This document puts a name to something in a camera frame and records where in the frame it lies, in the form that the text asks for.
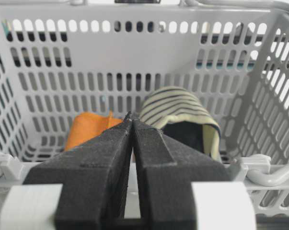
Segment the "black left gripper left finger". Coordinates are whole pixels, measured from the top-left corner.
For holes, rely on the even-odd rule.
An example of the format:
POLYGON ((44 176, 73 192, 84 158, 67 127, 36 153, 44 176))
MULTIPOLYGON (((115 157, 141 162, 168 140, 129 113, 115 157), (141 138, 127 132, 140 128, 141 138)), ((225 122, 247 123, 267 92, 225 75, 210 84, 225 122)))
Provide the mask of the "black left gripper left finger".
POLYGON ((124 217, 132 119, 33 167, 24 184, 62 184, 57 230, 100 230, 124 217))

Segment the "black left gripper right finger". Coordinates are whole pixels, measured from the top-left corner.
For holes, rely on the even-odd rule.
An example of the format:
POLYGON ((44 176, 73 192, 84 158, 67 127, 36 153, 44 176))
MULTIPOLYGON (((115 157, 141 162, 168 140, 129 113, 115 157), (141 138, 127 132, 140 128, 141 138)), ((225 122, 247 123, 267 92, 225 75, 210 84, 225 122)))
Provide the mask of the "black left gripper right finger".
POLYGON ((192 182, 227 182, 224 165, 133 120, 140 214, 151 230, 194 230, 192 182))

